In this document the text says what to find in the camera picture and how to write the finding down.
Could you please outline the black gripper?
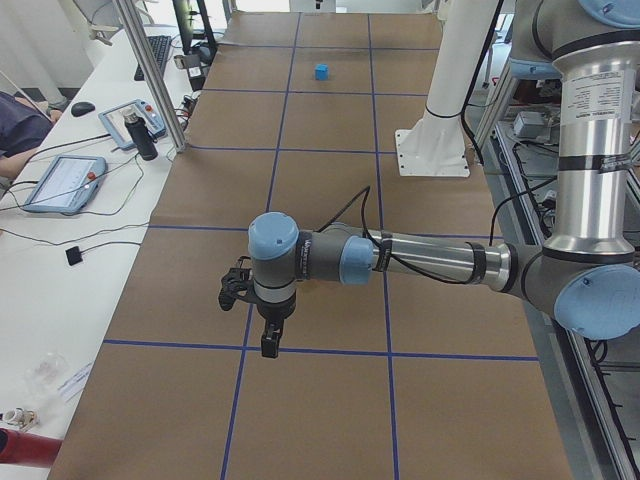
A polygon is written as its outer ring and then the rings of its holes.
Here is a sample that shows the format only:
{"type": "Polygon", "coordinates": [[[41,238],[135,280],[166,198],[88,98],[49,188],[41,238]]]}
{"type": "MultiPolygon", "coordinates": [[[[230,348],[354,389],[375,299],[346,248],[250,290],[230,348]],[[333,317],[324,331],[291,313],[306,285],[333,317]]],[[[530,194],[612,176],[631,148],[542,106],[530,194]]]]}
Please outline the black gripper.
{"type": "Polygon", "coordinates": [[[258,302],[258,312],[265,320],[265,327],[261,335],[262,357],[278,357],[284,321],[294,313],[295,308],[295,298],[289,298],[277,303],[266,302],[264,300],[258,302]]]}

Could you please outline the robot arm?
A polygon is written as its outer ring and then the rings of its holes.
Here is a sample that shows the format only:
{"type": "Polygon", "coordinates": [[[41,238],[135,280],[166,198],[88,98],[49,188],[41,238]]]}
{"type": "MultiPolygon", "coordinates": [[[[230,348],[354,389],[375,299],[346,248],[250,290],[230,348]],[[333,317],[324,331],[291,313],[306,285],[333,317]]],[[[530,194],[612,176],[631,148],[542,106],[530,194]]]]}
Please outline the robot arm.
{"type": "Polygon", "coordinates": [[[265,213],[250,225],[246,300],[264,318],[261,353],[278,355],[296,285],[366,283],[375,271],[484,284],[519,297],[591,340],[639,323],[639,274],[624,238],[632,96],[639,64],[635,1],[520,1],[513,61],[550,62],[562,80],[555,225],[540,247],[429,241],[329,224],[300,229],[265,213]]]}

